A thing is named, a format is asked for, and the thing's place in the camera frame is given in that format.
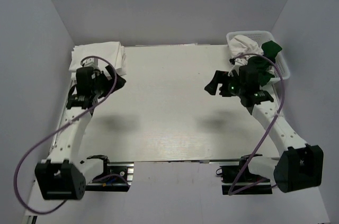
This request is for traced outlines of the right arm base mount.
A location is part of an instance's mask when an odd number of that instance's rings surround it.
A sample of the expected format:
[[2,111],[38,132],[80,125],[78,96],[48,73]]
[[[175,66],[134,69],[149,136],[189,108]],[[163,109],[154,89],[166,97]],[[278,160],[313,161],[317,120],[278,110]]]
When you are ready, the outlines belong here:
[[[228,192],[231,188],[233,181],[235,180],[237,174],[241,170],[242,166],[246,163],[248,156],[243,156],[239,161],[236,162],[223,162],[216,170],[216,176],[221,178],[221,188],[222,194],[228,195]],[[251,174],[248,170],[248,167],[240,176],[239,180],[235,184],[233,191],[239,190],[244,186],[256,183],[254,186],[236,193],[236,195],[270,195],[273,194],[272,190],[274,186],[271,184],[271,181],[266,179],[262,183],[258,183],[262,179],[261,176]]]

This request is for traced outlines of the white shirt red logo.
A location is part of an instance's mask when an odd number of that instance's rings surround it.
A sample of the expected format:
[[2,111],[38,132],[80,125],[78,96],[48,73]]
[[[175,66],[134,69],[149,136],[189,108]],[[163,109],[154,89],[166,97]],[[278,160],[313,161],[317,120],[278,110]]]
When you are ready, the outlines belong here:
[[69,71],[76,72],[81,67],[81,61],[88,56],[98,56],[113,65],[118,75],[124,76],[126,72],[126,52],[121,42],[109,41],[74,46]]

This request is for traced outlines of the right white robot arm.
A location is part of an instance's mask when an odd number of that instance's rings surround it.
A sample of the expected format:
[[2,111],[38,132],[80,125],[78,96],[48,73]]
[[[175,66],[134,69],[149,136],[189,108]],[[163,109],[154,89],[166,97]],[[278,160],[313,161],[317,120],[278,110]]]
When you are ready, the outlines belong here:
[[217,70],[204,89],[210,95],[239,97],[241,105],[265,129],[253,152],[241,157],[229,195],[266,180],[273,181],[284,193],[321,185],[323,150],[302,139],[281,116],[282,107],[276,106],[272,95],[260,88],[255,68],[245,65],[238,71]]

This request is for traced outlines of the plain white t shirt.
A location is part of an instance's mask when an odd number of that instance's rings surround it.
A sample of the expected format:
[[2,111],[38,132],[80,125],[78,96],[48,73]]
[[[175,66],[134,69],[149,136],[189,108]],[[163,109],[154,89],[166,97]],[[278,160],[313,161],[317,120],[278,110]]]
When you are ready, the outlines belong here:
[[258,43],[247,36],[236,35],[228,42],[228,48],[232,58],[237,57],[240,54],[255,53],[263,55],[264,51],[258,45]]

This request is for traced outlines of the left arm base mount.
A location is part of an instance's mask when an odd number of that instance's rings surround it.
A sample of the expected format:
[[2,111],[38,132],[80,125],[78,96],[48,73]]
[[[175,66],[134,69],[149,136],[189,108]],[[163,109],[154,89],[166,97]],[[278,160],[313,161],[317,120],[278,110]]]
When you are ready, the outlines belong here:
[[76,162],[85,177],[85,190],[95,192],[128,192],[133,177],[133,164],[109,161],[108,156],[92,155]]

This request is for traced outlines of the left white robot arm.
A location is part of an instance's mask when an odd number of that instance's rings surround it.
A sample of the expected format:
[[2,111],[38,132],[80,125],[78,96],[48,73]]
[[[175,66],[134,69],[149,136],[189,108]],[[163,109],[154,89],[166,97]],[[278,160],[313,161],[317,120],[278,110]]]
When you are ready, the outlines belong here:
[[107,181],[112,175],[106,155],[82,157],[79,148],[99,99],[124,87],[126,80],[109,65],[105,75],[91,66],[76,71],[76,84],[68,93],[65,126],[47,157],[37,163],[35,176],[45,200],[80,200],[87,184]]

